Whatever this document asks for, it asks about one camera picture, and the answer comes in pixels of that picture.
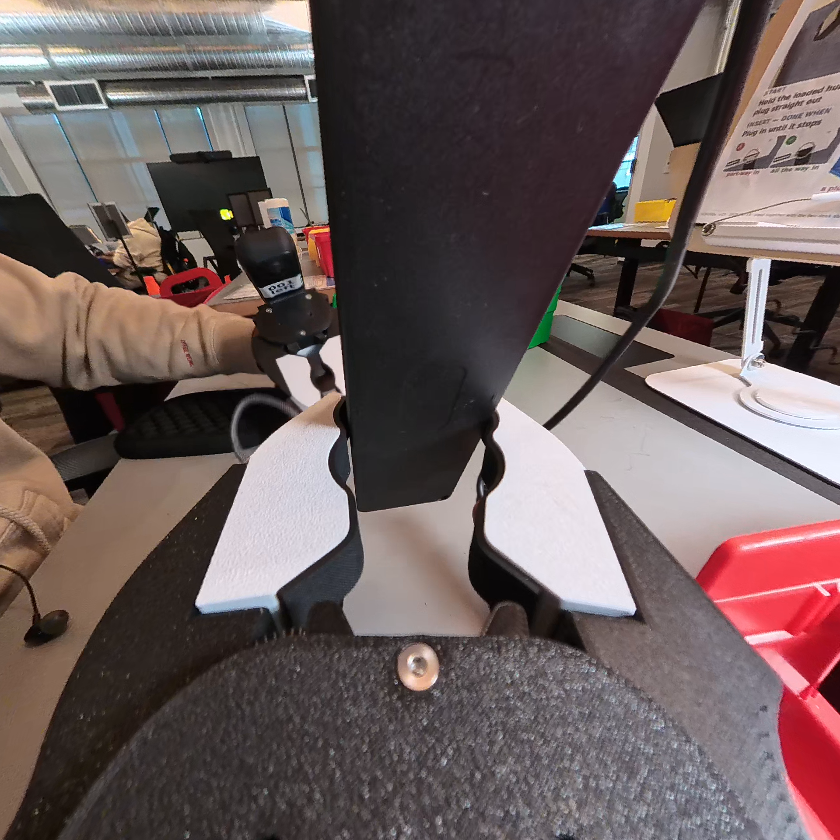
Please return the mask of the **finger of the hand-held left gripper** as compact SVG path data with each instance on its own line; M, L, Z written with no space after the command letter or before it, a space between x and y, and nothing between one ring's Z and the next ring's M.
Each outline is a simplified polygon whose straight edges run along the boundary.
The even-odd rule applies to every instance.
M319 388L312 381L312 365L306 355L283 355L276 360L276 367L291 401L299 409L307 410L322 399Z
M346 393L342 341L340 336L328 338L328 340L321 346L320 358L322 363L332 372L335 390L339 393Z

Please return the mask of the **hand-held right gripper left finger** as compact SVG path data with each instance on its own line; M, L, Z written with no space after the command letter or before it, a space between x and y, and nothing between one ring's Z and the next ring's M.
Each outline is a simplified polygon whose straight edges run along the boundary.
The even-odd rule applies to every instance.
M363 546L343 398L324 396L250 456L195 599L203 615L267 610L304 628L311 609L343 605Z

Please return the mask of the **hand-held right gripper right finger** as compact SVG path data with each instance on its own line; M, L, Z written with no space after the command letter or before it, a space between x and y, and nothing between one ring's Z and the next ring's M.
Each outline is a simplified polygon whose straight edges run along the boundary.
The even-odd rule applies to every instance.
M531 634L565 613L629 618L637 604L582 463L501 399L483 435L469 581L494 609L518 605Z

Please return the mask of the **black usb hub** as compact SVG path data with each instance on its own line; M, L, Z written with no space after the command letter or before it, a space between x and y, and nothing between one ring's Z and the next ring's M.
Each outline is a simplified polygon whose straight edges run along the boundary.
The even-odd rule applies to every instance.
M311 2L360 511L449 497L704 2Z

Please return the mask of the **green plastic bin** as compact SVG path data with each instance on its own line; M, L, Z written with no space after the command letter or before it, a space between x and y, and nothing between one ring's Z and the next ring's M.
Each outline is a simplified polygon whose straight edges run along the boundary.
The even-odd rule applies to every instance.
M548 342L548 340L550 339L552 334L553 319L559 302L561 288L562 285L558 286L556 291L554 292L550 304L546 312L543 314L539 326L528 346L529 349L537 348Z

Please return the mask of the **red plastic bin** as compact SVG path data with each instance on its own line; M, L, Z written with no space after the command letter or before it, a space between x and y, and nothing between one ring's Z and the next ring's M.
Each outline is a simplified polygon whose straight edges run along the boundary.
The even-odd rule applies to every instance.
M784 688L778 723L794 803L839 838L839 521L729 539L696 578Z

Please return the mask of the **white wipes canister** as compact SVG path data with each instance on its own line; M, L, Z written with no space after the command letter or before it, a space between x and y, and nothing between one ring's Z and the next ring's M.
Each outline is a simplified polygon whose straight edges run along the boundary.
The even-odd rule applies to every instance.
M282 228L293 239L297 238L291 208L285 197L262 199L258 202L258 210L263 228Z

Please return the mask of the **red basket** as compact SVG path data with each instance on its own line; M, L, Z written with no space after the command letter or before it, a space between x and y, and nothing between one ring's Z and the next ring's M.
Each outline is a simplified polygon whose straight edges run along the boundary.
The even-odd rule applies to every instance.
M184 308L194 308L218 294L225 286L225 279L209 268L188 269L163 280L159 298L172 300Z

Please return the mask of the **black monitor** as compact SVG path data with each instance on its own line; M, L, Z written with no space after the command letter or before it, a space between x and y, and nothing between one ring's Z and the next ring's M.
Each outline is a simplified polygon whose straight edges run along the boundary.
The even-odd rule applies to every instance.
M175 233L196 229L194 212L229 209L228 195L264 191L268 185L257 155L230 151L172 154L168 161L146 165L161 209Z

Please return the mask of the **black ribbed wrist rest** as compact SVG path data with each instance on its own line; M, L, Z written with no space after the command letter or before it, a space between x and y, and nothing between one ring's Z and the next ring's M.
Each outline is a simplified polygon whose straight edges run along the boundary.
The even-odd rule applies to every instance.
M249 452L289 422L299 409L275 388L193 392L173 397L133 420L117 435L115 448L124 459L165 459L232 454L230 436L237 406L241 449Z

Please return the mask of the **dark red floor bin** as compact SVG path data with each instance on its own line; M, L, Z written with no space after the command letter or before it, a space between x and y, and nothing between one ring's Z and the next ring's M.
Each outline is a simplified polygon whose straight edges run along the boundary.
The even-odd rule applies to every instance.
M657 311L647 326L650 329L707 347L711 346L714 330L712 319L669 308L661 308Z

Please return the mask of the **instruction sheet on stand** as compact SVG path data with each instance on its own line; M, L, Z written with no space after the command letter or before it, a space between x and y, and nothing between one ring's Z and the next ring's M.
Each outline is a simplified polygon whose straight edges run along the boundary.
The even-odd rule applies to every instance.
M749 83L743 94L737 116L729 130L728 139L719 153L712 176L721 153L728 144L734 123L739 117L739 108L745 104L746 95L751 92L752 86L761 76L762 71L757 67L757 56L769 46L770 44L762 47L755 57L753 67L758 71L758 76L756 80ZM781 261L784 257L791 257L796 261L813 261L832 267L838 266L839 221L838 229L818 228L810 231L792 227L747 225L726 226L722 231L717 231L715 225L699 223L698 216L697 225L698 231L694 235L693 245L698 245L700 241L703 241L704 249L712 253L743 251L749 254L752 261L752 267L748 268L749 302L743 328L741 369L738 373L740 384L736 386L737 401L745 410L750 410L779 424L826 431L838 429L837 395L818 395L818 388L815 385L784 385L781 374L771 372L770 363L763 357L761 339L763 315L759 313L759 305L766 302L771 262L774 260Z

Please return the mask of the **black triangular panel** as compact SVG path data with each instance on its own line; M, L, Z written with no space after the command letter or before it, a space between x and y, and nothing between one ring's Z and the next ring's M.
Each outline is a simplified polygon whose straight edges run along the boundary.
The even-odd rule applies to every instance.
M722 74L662 92L654 106L674 148L698 144L706 136Z

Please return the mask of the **printed instruction sheet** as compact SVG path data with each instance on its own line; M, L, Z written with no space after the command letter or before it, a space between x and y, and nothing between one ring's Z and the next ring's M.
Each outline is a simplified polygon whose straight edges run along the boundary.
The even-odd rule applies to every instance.
M839 2L784 2L698 222L838 229Z

